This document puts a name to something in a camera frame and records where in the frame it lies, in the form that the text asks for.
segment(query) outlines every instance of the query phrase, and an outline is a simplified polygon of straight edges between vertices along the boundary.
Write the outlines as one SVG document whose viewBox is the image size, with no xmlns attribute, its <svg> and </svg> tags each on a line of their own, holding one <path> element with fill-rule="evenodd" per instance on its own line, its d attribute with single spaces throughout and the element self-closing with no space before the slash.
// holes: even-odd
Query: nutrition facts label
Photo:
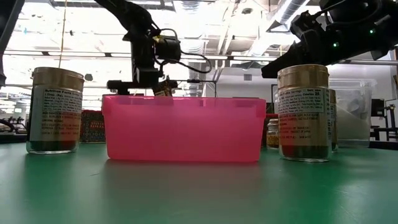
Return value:
<svg viewBox="0 0 398 224">
<path fill-rule="evenodd" d="M 323 113 L 324 89 L 299 88 L 279 92 L 279 114 Z"/>
<path fill-rule="evenodd" d="M 43 111 L 81 113 L 81 93 L 69 90 L 44 90 Z"/>
<path fill-rule="evenodd" d="M 82 94 L 37 86 L 34 90 L 31 141 L 75 141 L 80 135 Z"/>
<path fill-rule="evenodd" d="M 331 128 L 328 95 L 329 91 L 325 88 L 280 91 L 280 139 L 286 144 L 297 146 L 329 145 Z"/>
<path fill-rule="evenodd" d="M 336 121 L 336 105 L 330 105 L 330 120 L 331 122 Z"/>
</svg>

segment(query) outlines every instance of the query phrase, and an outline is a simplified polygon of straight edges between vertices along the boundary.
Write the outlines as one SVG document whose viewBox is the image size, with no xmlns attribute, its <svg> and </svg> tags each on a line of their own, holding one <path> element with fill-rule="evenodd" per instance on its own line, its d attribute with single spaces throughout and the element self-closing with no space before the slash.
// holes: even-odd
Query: plastic bin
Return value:
<svg viewBox="0 0 398 224">
<path fill-rule="evenodd" d="M 103 115 L 112 159 L 255 162 L 266 101 L 105 95 Z"/>
<path fill-rule="evenodd" d="M 336 90 L 338 145 L 369 147 L 373 79 L 331 78 Z"/>
</svg>

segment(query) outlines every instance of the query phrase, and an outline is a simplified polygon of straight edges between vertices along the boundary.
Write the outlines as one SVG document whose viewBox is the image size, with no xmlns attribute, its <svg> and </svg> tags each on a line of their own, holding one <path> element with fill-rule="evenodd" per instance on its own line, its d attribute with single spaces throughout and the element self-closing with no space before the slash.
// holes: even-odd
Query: green table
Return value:
<svg viewBox="0 0 398 224">
<path fill-rule="evenodd" d="M 36 156 L 0 145 L 1 224 L 398 223 L 398 152 L 344 149 L 306 164 L 132 163 L 105 145 Z"/>
</svg>

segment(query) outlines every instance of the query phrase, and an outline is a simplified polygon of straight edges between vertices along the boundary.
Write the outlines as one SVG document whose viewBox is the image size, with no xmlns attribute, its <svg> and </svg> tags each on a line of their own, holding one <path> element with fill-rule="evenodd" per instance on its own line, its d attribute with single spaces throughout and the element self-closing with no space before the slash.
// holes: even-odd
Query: wire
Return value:
<svg viewBox="0 0 398 224">
<path fill-rule="evenodd" d="M 343 3 L 346 3 L 348 1 L 350 1 L 350 0 L 342 0 L 334 5 L 327 7 L 326 9 L 323 9 L 323 10 L 315 13 L 313 16 L 315 18 L 317 18 L 317 17 L 321 16 L 323 13 L 325 13 L 326 23 L 327 23 L 327 22 L 329 22 L 329 18 L 327 18 L 327 12 L 333 10 L 334 8 L 338 7 L 339 5 L 341 5 Z M 376 2 L 377 2 L 376 10 L 374 12 L 372 12 L 372 14 L 370 14 L 369 16 L 367 16 L 363 19 L 357 20 L 357 21 L 352 21 L 352 22 L 334 22 L 334 23 L 331 23 L 330 26 L 348 26 L 348 25 L 355 25 L 355 24 L 360 24 L 362 22 L 366 22 L 368 19 L 372 18 L 374 15 L 376 15 L 380 11 L 381 6 L 382 6 L 382 0 L 376 0 Z"/>
<path fill-rule="evenodd" d="M 164 29 L 161 29 L 160 31 L 167 31 L 167 30 L 168 31 L 172 31 L 174 33 L 175 40 L 178 40 L 178 35 L 177 35 L 177 32 L 175 30 L 170 29 L 170 28 L 164 28 Z"/>
<path fill-rule="evenodd" d="M 321 10 L 321 11 L 315 13 L 314 16 L 315 16 L 315 17 L 319 17 L 319 16 L 322 15 L 323 13 L 328 12 L 328 11 L 331 11 L 332 9 L 336 8 L 337 6 L 343 4 L 343 3 L 347 2 L 347 1 L 350 1 L 350 0 L 342 0 L 342 1 L 340 1 L 340 2 L 338 2 L 338 3 L 336 3 L 336 4 L 334 4 L 334 5 L 331 5 L 331 6 L 327 7 L 326 9 L 323 9 L 323 10 Z"/>
<path fill-rule="evenodd" d="M 167 31 L 167 30 L 168 31 L 172 31 L 174 33 L 175 40 L 178 41 L 178 35 L 177 35 L 177 32 L 175 30 L 170 29 L 170 28 L 164 28 L 164 29 L 161 29 L 160 31 Z M 186 68 L 189 68 L 190 70 L 192 70 L 194 72 L 198 72 L 198 73 L 202 73 L 202 74 L 207 74 L 207 73 L 211 72 L 211 62 L 204 55 L 195 54 L 195 53 L 186 53 L 183 50 L 180 50 L 180 51 L 181 51 L 181 53 L 183 53 L 185 55 L 199 56 L 199 57 L 205 59 L 206 63 L 209 65 L 209 69 L 206 70 L 206 71 L 202 71 L 202 70 L 196 69 L 194 67 L 191 67 L 189 65 L 186 65 L 186 64 L 184 64 L 184 63 L 182 63 L 182 62 L 180 62 L 178 60 L 174 60 L 174 59 L 165 59 L 162 63 L 159 64 L 159 61 L 155 58 L 155 62 L 160 65 L 160 71 L 161 72 L 163 72 L 163 66 L 166 65 L 167 63 L 177 63 L 179 65 L 182 65 L 182 66 L 186 67 Z"/>
<path fill-rule="evenodd" d="M 356 25 L 356 24 L 360 24 L 363 22 L 366 22 L 367 20 L 369 20 L 370 18 L 374 17 L 382 8 L 382 0 L 376 0 L 377 2 L 377 8 L 374 10 L 374 12 L 372 12 L 372 14 L 368 15 L 367 17 L 357 20 L 357 21 L 352 21 L 352 22 L 334 22 L 332 24 L 330 24 L 331 26 L 350 26 L 350 25 Z"/>
<path fill-rule="evenodd" d="M 63 10 L 63 24 L 62 24 L 62 37 L 61 37 L 61 53 L 60 53 L 60 61 L 58 63 L 58 68 L 61 68 L 62 61 L 62 53 L 63 53 L 63 38 L 65 35 L 65 23 L 67 21 L 67 3 L 68 0 L 65 0 L 65 9 Z"/>
</svg>

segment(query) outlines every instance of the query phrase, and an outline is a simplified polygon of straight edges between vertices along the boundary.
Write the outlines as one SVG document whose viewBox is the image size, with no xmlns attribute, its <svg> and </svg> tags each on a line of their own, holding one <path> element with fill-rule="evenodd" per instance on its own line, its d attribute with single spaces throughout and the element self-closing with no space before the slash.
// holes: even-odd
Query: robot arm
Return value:
<svg viewBox="0 0 398 224">
<path fill-rule="evenodd" d="M 180 42 L 176 37 L 161 36 L 161 29 L 144 8 L 125 0 L 95 0 L 111 12 L 127 30 L 123 40 L 131 43 L 132 82 L 109 81 L 108 88 L 127 94 L 128 88 L 155 88 L 163 76 L 154 67 L 156 59 L 179 61 Z"/>
<path fill-rule="evenodd" d="M 371 52 L 377 60 L 398 44 L 398 3 L 392 0 L 322 0 L 321 11 L 303 12 L 290 31 L 299 43 L 277 60 L 263 67 L 263 78 L 277 78 L 283 68 L 316 63 L 330 65 Z M 316 19 L 329 13 L 326 29 Z"/>
</svg>

